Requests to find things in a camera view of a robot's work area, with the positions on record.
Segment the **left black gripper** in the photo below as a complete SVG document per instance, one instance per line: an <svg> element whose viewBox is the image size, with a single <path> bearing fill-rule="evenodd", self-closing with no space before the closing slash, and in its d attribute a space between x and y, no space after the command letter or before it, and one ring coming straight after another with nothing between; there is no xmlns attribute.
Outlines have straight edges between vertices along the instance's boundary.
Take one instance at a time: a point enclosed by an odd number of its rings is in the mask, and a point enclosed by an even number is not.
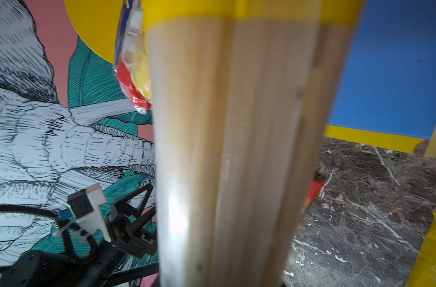
<svg viewBox="0 0 436 287"><path fill-rule="evenodd" d="M156 227L153 225L156 208L146 208L152 191L153 185L147 184L111 204L104 220L110 242L103 240L98 244L92 262L99 276L146 276L149 270L159 270ZM139 259L143 265L117 271L128 257Z"/></svg>

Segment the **wide yellow spaghetti pack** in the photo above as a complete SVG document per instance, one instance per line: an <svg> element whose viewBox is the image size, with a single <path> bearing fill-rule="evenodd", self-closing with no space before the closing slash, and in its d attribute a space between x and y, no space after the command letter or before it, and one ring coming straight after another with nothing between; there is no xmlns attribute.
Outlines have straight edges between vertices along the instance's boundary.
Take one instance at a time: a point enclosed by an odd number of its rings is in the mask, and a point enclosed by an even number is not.
<svg viewBox="0 0 436 287"><path fill-rule="evenodd" d="M279 287L362 1L144 1L163 287Z"/></svg>

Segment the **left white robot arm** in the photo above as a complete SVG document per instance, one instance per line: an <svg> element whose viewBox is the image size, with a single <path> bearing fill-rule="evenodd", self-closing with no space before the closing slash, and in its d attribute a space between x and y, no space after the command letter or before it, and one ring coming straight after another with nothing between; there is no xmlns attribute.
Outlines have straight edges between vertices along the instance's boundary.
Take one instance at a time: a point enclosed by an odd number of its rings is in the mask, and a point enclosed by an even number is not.
<svg viewBox="0 0 436 287"><path fill-rule="evenodd" d="M145 208L152 191L147 184L116 199L106 216L99 184L69 195L69 207L61 212L0 204L0 213L54 220L53 235L62 238L65 249L61 254L28 251L13 265L0 266L0 287L116 287L158 273L157 262L119 270L129 255L141 259L158 251L156 232L146 228L156 215L155 207Z"/></svg>

